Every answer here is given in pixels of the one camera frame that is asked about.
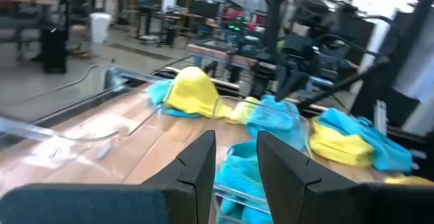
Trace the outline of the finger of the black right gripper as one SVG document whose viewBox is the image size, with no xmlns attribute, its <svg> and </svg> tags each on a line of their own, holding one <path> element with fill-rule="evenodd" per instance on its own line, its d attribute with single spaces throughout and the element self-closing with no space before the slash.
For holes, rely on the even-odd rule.
<svg viewBox="0 0 434 224">
<path fill-rule="evenodd" d="M 279 87 L 275 93 L 275 100 L 285 99 L 290 94 L 305 88 L 309 75 L 300 71 L 291 71 L 279 82 Z"/>
</svg>

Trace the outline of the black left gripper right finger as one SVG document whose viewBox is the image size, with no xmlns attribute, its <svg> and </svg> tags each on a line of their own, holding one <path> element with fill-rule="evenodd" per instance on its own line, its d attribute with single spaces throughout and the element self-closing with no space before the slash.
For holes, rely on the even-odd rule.
<svg viewBox="0 0 434 224">
<path fill-rule="evenodd" d="M 433 224 L 432 187 L 356 183 L 264 131 L 257 154 L 275 224 Z"/>
</svg>

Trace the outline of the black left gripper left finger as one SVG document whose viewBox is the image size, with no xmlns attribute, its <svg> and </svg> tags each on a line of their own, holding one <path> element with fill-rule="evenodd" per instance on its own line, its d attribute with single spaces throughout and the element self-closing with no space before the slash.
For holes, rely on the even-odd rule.
<svg viewBox="0 0 434 224">
<path fill-rule="evenodd" d="M 216 135 L 208 130 L 138 185 L 35 183 L 8 191 L 1 223 L 207 223 L 215 167 Z"/>
</svg>

